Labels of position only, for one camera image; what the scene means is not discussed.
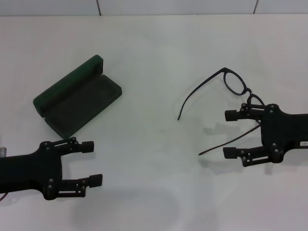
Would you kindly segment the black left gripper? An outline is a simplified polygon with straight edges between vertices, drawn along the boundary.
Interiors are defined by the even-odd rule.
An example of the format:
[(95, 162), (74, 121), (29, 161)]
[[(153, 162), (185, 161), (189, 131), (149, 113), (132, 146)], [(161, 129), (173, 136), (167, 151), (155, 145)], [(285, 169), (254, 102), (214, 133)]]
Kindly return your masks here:
[(46, 200), (64, 197), (85, 197), (86, 188), (100, 187), (103, 175), (91, 175), (77, 180), (62, 180), (60, 154), (92, 153), (94, 142), (79, 143), (76, 137), (42, 142), (31, 153), (0, 159), (0, 192), (37, 190)]

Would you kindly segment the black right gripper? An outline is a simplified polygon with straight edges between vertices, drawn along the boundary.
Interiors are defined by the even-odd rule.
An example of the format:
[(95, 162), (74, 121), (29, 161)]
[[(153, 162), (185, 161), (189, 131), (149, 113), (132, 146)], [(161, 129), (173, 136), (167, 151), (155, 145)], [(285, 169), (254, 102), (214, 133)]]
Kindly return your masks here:
[(264, 163), (280, 163), (293, 149), (308, 148), (308, 115), (287, 114), (278, 105), (243, 103), (239, 111), (225, 111), (226, 121), (252, 119), (261, 121), (263, 146), (247, 149), (224, 147), (226, 159), (240, 158), (243, 167)]

